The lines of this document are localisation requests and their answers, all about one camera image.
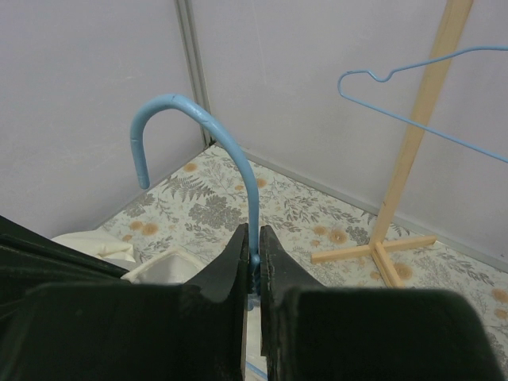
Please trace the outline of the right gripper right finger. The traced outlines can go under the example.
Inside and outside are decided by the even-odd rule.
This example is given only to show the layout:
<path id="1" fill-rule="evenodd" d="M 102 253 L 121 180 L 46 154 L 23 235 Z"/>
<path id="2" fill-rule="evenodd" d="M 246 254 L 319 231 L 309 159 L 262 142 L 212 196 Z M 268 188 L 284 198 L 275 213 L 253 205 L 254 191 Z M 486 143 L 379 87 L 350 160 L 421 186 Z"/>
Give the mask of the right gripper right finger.
<path id="1" fill-rule="evenodd" d="M 260 230 L 270 380 L 501 380 L 477 313 L 440 289 L 326 287 Z"/>

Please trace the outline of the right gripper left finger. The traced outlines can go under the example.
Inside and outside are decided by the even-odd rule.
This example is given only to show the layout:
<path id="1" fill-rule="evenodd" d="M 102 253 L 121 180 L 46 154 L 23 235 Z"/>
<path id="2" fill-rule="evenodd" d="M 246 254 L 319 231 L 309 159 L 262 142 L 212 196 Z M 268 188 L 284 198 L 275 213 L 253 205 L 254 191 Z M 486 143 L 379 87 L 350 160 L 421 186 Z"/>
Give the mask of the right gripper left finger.
<path id="1" fill-rule="evenodd" d="M 4 380 L 242 380 L 248 227 L 181 284 L 123 269 L 1 221 Z"/>

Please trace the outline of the white button shirt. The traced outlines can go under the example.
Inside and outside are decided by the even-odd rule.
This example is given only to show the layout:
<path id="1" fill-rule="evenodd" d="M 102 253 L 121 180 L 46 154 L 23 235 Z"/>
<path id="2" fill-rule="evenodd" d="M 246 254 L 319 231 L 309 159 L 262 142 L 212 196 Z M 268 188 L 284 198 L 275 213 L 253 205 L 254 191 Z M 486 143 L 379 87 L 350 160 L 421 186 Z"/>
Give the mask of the white button shirt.
<path id="1" fill-rule="evenodd" d="M 183 284 L 205 266 L 197 256 L 180 248 L 172 248 L 143 262 L 121 279 L 132 284 Z"/>

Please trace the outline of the cream white garment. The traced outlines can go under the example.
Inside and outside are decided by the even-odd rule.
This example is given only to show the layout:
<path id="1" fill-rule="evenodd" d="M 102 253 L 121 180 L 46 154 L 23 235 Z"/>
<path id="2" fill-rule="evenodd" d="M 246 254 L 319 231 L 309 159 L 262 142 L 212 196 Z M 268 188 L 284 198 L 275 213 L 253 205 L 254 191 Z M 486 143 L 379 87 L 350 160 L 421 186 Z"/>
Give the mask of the cream white garment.
<path id="1" fill-rule="evenodd" d="M 52 241 L 94 258 L 136 262 L 132 244 L 101 230 L 66 233 Z"/>

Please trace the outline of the wooden rack frame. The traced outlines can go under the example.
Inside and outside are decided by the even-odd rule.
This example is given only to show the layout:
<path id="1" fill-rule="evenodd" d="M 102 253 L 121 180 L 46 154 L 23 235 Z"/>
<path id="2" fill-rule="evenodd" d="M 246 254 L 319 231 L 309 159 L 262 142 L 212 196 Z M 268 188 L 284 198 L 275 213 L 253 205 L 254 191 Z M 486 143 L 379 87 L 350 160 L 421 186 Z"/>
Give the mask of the wooden rack frame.
<path id="1" fill-rule="evenodd" d="M 431 58 L 443 56 L 456 50 L 472 4 L 472 1 L 448 1 L 446 3 L 441 22 L 437 29 L 437 35 L 433 42 L 430 53 Z M 369 242 L 353 248 L 314 253 L 310 259 L 312 264 L 371 256 L 387 287 L 400 288 L 404 286 L 402 278 L 397 273 L 389 254 L 391 252 L 400 252 L 432 245 L 437 241 L 435 236 L 422 236 L 398 241 L 386 240 L 388 228 L 397 210 L 424 133 L 425 131 L 421 131 L 411 125 L 406 127 L 406 133 L 398 153 L 392 178 Z"/>

